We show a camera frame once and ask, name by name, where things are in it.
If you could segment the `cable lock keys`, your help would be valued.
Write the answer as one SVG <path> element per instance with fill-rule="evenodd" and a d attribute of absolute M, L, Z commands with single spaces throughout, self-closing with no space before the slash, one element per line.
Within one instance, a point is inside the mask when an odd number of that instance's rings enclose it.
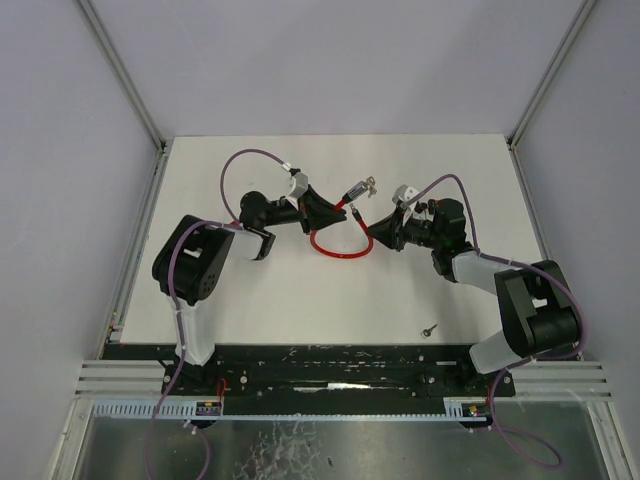
<path fill-rule="evenodd" d="M 369 176 L 364 180 L 364 184 L 367 190 L 369 198 L 373 197 L 377 193 L 376 181 L 373 176 Z"/>

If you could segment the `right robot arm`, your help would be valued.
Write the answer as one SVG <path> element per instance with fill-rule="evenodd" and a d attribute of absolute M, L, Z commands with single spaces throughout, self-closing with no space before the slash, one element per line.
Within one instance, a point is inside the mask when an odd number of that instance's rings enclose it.
<path fill-rule="evenodd" d="M 467 240 L 466 224 L 463 204 L 445 198 L 421 203 L 416 211 L 397 205 L 368 232 L 391 250 L 401 251 L 408 244 L 427 248 L 440 276 L 496 296 L 501 329 L 470 348 L 476 372 L 493 373 L 580 343 L 580 311 L 559 265 L 483 255 Z"/>

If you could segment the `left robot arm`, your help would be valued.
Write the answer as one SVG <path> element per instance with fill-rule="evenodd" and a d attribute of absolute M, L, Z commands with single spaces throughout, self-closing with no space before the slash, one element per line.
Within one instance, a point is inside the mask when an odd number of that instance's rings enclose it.
<path fill-rule="evenodd" d="M 269 200 L 258 191 L 240 201 L 239 219 L 232 224 L 184 216 L 152 265 L 152 277 L 171 302 L 176 355 L 203 366 L 215 351 L 213 327 L 198 313 L 216 288 L 230 258 L 265 259 L 275 243 L 271 226 L 297 223 L 305 234 L 346 220 L 343 198 L 332 204 L 312 187 L 294 199 Z"/>

